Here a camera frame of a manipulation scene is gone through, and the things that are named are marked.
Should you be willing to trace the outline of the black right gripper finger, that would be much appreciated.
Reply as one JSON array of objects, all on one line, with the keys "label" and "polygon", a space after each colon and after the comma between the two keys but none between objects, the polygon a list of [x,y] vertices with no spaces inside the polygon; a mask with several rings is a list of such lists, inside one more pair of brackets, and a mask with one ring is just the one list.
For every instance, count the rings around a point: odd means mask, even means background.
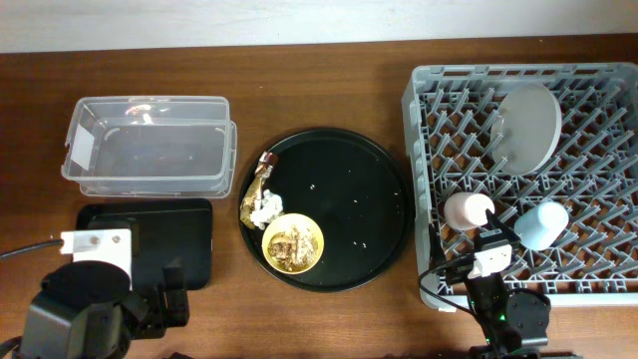
[{"label": "black right gripper finger", "polygon": [[486,240],[489,243],[506,240],[509,244],[518,244],[518,235],[490,210],[485,211],[489,231]]},{"label": "black right gripper finger", "polygon": [[442,247],[440,233],[432,223],[429,224],[429,239],[431,264],[445,263],[447,258]]}]

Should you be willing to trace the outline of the pink plastic cup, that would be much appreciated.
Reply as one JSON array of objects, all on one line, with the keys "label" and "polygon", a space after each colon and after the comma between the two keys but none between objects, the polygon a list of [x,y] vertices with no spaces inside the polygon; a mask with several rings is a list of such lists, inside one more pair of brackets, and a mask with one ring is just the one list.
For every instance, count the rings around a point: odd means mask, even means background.
[{"label": "pink plastic cup", "polygon": [[486,225],[488,211],[495,213],[495,206],[482,193],[457,192],[444,204],[445,222],[455,230],[470,230]]}]

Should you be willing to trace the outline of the light blue plastic cup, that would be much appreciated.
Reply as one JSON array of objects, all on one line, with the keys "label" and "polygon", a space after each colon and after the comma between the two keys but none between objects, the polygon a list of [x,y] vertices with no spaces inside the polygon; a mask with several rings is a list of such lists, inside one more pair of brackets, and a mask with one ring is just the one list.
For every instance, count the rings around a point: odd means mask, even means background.
[{"label": "light blue plastic cup", "polygon": [[565,207],[553,201],[543,202],[514,223],[514,232],[528,249],[541,251],[550,248],[569,223]]}]

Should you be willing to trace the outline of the grey round plate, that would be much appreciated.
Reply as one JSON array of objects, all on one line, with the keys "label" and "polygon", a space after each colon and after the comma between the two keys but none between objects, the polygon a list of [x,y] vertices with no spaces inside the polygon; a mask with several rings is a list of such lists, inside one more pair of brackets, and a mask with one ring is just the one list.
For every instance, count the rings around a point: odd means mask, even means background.
[{"label": "grey round plate", "polygon": [[539,170],[552,156],[561,134],[562,113],[556,97],[544,86],[524,84],[510,91],[497,108],[488,152],[500,170],[524,176]]}]

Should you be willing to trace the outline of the yellow bowl with food scraps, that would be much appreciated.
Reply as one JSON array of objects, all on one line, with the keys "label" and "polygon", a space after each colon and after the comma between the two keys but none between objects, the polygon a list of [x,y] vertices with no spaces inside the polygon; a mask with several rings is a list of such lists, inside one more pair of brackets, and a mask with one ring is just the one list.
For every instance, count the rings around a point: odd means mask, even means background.
[{"label": "yellow bowl with food scraps", "polygon": [[314,267],[325,248],[320,226],[304,214],[288,213],[265,228],[261,242],[266,262],[278,272],[290,275]]}]

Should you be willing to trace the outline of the white tissue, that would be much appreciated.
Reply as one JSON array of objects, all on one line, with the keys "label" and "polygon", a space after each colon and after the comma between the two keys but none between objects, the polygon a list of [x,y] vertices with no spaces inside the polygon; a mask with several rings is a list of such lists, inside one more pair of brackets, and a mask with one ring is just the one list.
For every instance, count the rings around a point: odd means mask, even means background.
[{"label": "white tissue", "polygon": [[265,189],[262,198],[256,203],[250,214],[250,221],[256,227],[264,229],[267,224],[280,216],[283,212],[283,200],[280,195]]}]

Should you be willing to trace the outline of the gold brown snack wrapper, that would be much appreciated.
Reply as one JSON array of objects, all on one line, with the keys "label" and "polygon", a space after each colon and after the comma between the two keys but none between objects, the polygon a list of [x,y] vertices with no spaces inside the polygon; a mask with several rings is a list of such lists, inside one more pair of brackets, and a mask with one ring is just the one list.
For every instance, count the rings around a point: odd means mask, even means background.
[{"label": "gold brown snack wrapper", "polygon": [[261,205],[263,186],[269,179],[277,162],[278,156],[274,153],[264,152],[260,156],[254,171],[253,180],[241,201],[239,218],[241,222],[250,229],[256,227],[256,224],[253,223],[250,217]]}]

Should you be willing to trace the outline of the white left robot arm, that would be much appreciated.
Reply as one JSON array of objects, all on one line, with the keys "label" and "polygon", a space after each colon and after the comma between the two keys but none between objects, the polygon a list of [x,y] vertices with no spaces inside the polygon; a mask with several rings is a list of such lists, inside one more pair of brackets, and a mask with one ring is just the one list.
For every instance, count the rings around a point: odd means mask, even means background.
[{"label": "white left robot arm", "polygon": [[1,344],[10,358],[124,358],[135,340],[159,339],[189,319],[178,259],[162,279],[135,291],[121,268],[103,261],[68,263],[41,281],[24,333]]}]

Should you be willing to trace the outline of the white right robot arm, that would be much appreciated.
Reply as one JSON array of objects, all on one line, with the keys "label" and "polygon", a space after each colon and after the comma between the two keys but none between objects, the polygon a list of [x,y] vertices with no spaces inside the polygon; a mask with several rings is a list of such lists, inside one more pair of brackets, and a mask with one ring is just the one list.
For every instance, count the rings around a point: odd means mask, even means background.
[{"label": "white right robot arm", "polygon": [[471,358],[538,358],[548,342],[551,303],[547,296],[526,288],[509,289],[501,273],[510,267],[520,237],[490,210],[485,212],[487,231],[475,237],[474,251],[447,260],[439,233],[429,226],[432,267],[425,279],[443,276],[448,285],[463,283],[468,306],[462,307],[421,285],[428,295],[469,314],[480,326],[484,346],[470,349]]}]

